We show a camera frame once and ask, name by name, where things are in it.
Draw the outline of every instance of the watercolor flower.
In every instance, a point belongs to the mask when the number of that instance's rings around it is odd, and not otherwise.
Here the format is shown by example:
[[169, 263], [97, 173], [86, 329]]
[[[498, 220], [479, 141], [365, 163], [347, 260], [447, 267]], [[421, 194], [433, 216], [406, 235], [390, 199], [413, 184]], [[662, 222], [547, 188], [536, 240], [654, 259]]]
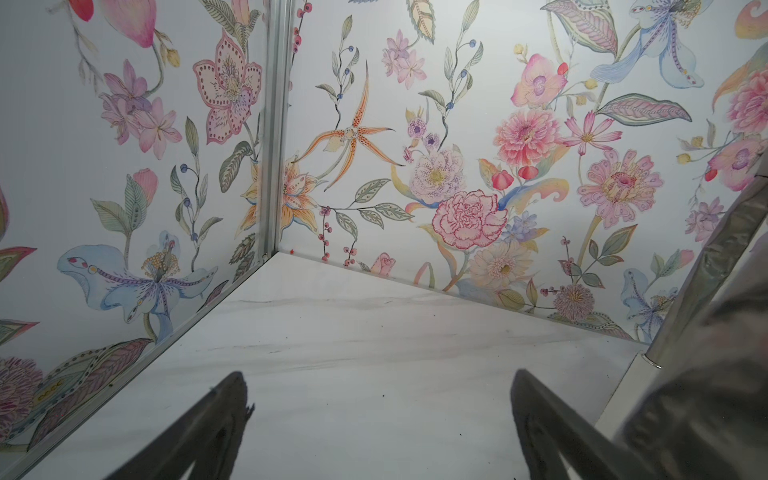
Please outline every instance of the watercolor flower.
[[726, 187], [734, 192], [743, 190], [754, 178], [753, 167], [766, 148], [765, 141], [754, 138], [733, 142], [709, 161]]
[[549, 156], [557, 144], [559, 124], [550, 111], [518, 111], [496, 128], [493, 144], [507, 164], [523, 167]]
[[525, 281], [525, 271], [533, 264], [531, 252], [516, 240], [494, 243], [478, 251], [469, 261], [469, 274], [483, 288], [503, 290]]
[[554, 307], [568, 320], [580, 322], [592, 313], [594, 296], [584, 285], [566, 285], [554, 298]]
[[457, 150], [422, 155], [411, 175], [411, 192], [425, 204], [437, 204], [465, 188], [464, 158]]
[[293, 222], [309, 228], [317, 233], [315, 200], [310, 197], [317, 186], [317, 179], [309, 174], [299, 173], [299, 165], [288, 163], [283, 174], [283, 210], [280, 229], [285, 230]]
[[101, 0], [101, 13], [112, 28], [140, 47], [152, 46], [157, 19], [155, 0]]
[[696, 233], [696, 241], [704, 242], [707, 240], [717, 226], [717, 222], [720, 221], [719, 215], [723, 213], [725, 206], [720, 205], [720, 197], [712, 200], [712, 203], [707, 205], [706, 202], [699, 203], [699, 210], [690, 212], [690, 215], [685, 220], [688, 228], [685, 230], [686, 234]]
[[432, 227], [451, 247], [460, 250], [487, 247], [507, 224], [507, 211], [498, 209], [495, 195], [482, 190], [458, 192], [442, 202], [432, 218]]
[[733, 131], [758, 134], [768, 126], [768, 69], [756, 71], [730, 98]]
[[534, 54], [525, 66], [520, 83], [515, 86], [512, 103], [518, 107], [541, 107], [553, 101], [567, 83], [567, 78], [556, 72], [551, 61]]
[[397, 74], [398, 83], [406, 83], [406, 90], [410, 90], [416, 79], [424, 80], [427, 74], [422, 70], [424, 58], [416, 60], [416, 50], [411, 50], [407, 58], [398, 58], [397, 66], [400, 71]]
[[565, 126], [573, 132], [573, 137], [566, 137], [560, 140], [560, 143], [566, 147], [575, 147], [578, 145], [578, 154], [584, 156], [587, 153], [587, 145], [591, 145], [601, 150], [610, 150], [612, 147], [603, 145], [609, 141], [616, 141], [621, 138], [620, 131], [612, 131], [611, 133], [603, 133], [614, 123], [612, 118], [603, 121], [594, 128], [595, 114], [590, 111], [584, 118], [584, 130], [581, 130], [576, 123], [576, 119], [571, 117], [565, 121]]
[[237, 135], [250, 117], [250, 106], [261, 92], [261, 66], [246, 63], [240, 47], [221, 31], [216, 59], [201, 60], [194, 66], [197, 90], [210, 107], [206, 122], [207, 142], [223, 144]]
[[597, 204], [597, 215], [603, 219], [603, 226], [608, 229], [618, 223], [634, 220], [632, 205], [644, 212], [654, 203], [656, 189], [664, 185], [658, 172], [650, 172], [654, 162], [650, 157], [635, 161], [637, 152], [629, 150], [624, 161], [619, 161], [616, 150], [607, 150], [605, 159], [592, 164], [587, 178], [595, 185], [583, 185], [577, 193], [581, 195], [581, 204], [588, 207]]
[[173, 128], [176, 112], [171, 110], [168, 114], [164, 114], [163, 101], [160, 97], [152, 101], [151, 111], [137, 111], [136, 120], [144, 128], [139, 135], [141, 151], [146, 153], [153, 148], [154, 156], [158, 160], [163, 159], [167, 141], [174, 144], [181, 141], [181, 134]]
[[15, 423], [29, 416], [42, 380], [34, 360], [0, 359], [0, 443], [8, 439]]
[[376, 262], [371, 267], [371, 273], [381, 276], [389, 276], [389, 272], [395, 266], [395, 259], [391, 258], [387, 252], [382, 253], [376, 258]]
[[[660, 291], [650, 302], [645, 300], [648, 290], [648, 278], [641, 271], [630, 268], [624, 272], [624, 289], [621, 291], [621, 302], [629, 307], [627, 320], [635, 322], [635, 339], [649, 343], [664, 323], [664, 317], [677, 298], [677, 288], [668, 292]], [[643, 333], [641, 339], [638, 331]]]
[[630, 74], [640, 57], [647, 55], [659, 57], [661, 77], [672, 87], [703, 87], [704, 80], [694, 71], [696, 57], [680, 42], [677, 26], [687, 28], [711, 3], [712, 0], [637, 0], [630, 16], [640, 23], [640, 40], [629, 55], [611, 65], [597, 66], [591, 77], [619, 83]]
[[58, 259], [57, 268], [78, 281], [85, 302], [94, 310], [123, 307], [126, 323], [153, 313], [160, 322], [157, 343], [173, 331], [170, 312], [182, 298], [201, 295], [210, 285], [218, 267], [211, 271], [199, 268], [184, 278], [174, 278], [180, 272], [179, 239], [164, 231], [159, 246], [147, 249], [147, 259], [141, 266], [143, 276], [134, 275], [125, 266], [123, 253], [108, 245], [80, 245]]

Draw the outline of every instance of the marble floor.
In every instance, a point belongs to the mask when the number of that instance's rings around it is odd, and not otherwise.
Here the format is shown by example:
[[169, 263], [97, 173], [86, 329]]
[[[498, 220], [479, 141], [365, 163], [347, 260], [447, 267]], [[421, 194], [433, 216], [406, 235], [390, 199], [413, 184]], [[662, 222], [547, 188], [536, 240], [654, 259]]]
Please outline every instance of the marble floor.
[[234, 370], [256, 404], [234, 480], [528, 478], [515, 371], [595, 422], [641, 349], [281, 253], [25, 480], [105, 477]]

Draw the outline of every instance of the orange orchid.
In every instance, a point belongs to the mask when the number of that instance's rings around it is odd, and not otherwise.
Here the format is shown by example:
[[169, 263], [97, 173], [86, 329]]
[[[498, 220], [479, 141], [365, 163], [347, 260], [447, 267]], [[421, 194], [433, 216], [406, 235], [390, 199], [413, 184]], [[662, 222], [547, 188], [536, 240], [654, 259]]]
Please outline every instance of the orange orchid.
[[307, 155], [311, 154], [315, 148], [317, 148], [318, 145], [320, 145], [320, 142], [328, 140], [328, 144], [326, 145], [325, 150], [326, 151], [338, 151], [342, 145], [344, 145], [344, 150], [342, 151], [341, 155], [339, 156], [339, 160], [334, 163], [331, 168], [326, 171], [326, 173], [318, 176], [318, 178], [323, 178], [327, 174], [329, 174], [331, 171], [333, 171], [334, 168], [336, 168], [336, 165], [339, 164], [342, 158], [344, 158], [344, 155], [346, 154], [346, 160], [344, 160], [344, 165], [341, 167], [341, 171], [339, 172], [339, 176], [336, 177], [336, 179], [326, 187], [326, 190], [331, 188], [341, 177], [344, 176], [344, 174], [349, 170], [349, 168], [352, 166], [353, 160], [355, 160], [355, 153], [357, 152], [357, 144], [358, 142], [367, 148], [368, 150], [372, 151], [377, 157], [381, 158], [385, 162], [389, 162], [393, 165], [398, 165], [402, 167], [403, 165], [396, 163], [391, 158], [387, 157], [384, 152], [382, 152], [376, 145], [374, 145], [371, 140], [369, 140], [366, 135], [373, 135], [378, 134], [383, 131], [392, 130], [392, 128], [387, 127], [360, 127], [360, 123], [362, 122], [362, 116], [366, 113], [366, 106], [368, 105], [368, 65], [366, 63], [366, 85], [362, 89], [362, 98], [360, 99], [360, 106], [357, 108], [357, 112], [355, 113], [355, 118], [353, 119], [352, 126], [345, 128], [344, 130], [333, 130], [333, 131], [327, 131], [325, 133], [322, 133], [315, 138], [315, 140], [312, 142], [309, 148], [306, 149], [306, 152], [304, 152], [304, 155], [297, 158], [293, 161], [293, 163], [296, 163], [297, 161], [301, 161], [303, 158], [305, 158]]

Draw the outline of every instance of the floral wallpaper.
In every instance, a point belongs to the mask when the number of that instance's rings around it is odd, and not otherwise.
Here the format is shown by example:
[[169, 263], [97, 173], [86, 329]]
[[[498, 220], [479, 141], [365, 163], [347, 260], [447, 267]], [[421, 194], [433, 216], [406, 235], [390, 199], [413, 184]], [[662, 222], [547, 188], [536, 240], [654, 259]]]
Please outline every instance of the floral wallpaper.
[[281, 249], [649, 343], [766, 147], [766, 3], [299, 2]]
[[7, 6], [0, 476], [256, 265], [265, 11]]

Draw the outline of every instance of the pink orchid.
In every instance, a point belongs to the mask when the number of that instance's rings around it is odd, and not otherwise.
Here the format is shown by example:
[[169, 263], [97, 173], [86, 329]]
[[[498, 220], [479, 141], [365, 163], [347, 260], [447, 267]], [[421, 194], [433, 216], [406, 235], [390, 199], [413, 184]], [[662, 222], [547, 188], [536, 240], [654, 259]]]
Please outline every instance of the pink orchid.
[[408, 55], [408, 59], [398, 58], [397, 66], [400, 68], [400, 72], [397, 74], [397, 81], [399, 83], [406, 83], [406, 89], [410, 90], [413, 86], [415, 78], [424, 80], [427, 78], [427, 74], [422, 70], [424, 65], [424, 58], [416, 60], [416, 50], [411, 50]]
[[613, 147], [608, 147], [607, 145], [601, 144], [620, 139], [622, 132], [612, 131], [608, 134], [603, 133], [614, 123], [612, 118], [603, 121], [603, 123], [599, 124], [598, 127], [593, 130], [594, 118], [594, 112], [590, 111], [584, 118], [584, 130], [581, 130], [578, 127], [575, 118], [571, 117], [567, 119], [565, 121], [565, 126], [571, 129], [574, 136], [563, 138], [560, 140], [560, 143], [566, 147], [574, 147], [578, 145], [578, 154], [581, 156], [584, 156], [587, 153], [588, 144], [601, 150], [613, 150]]
[[174, 144], [181, 141], [181, 134], [173, 128], [176, 112], [171, 110], [167, 115], [164, 115], [163, 101], [160, 97], [154, 99], [150, 112], [147, 113], [143, 110], [136, 112], [136, 119], [139, 125], [144, 128], [144, 131], [139, 136], [141, 151], [146, 153], [150, 148], [154, 147], [154, 156], [158, 160], [163, 158], [166, 140]]
[[222, 30], [216, 46], [216, 61], [201, 60], [194, 66], [197, 90], [210, 107], [207, 143], [223, 144], [237, 135], [250, 117], [250, 106], [261, 92], [261, 66], [246, 63], [240, 47]]

